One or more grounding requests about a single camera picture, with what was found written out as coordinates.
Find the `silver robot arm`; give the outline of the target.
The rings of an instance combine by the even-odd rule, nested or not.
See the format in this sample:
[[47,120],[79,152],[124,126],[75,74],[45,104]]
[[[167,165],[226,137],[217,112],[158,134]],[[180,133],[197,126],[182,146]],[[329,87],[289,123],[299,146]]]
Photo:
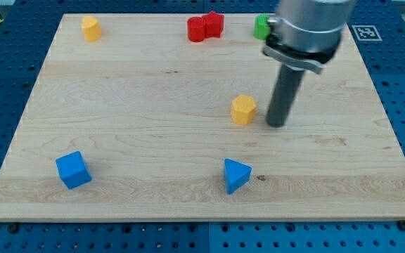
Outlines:
[[355,0],[280,0],[269,16],[263,54],[295,70],[321,74],[335,55]]

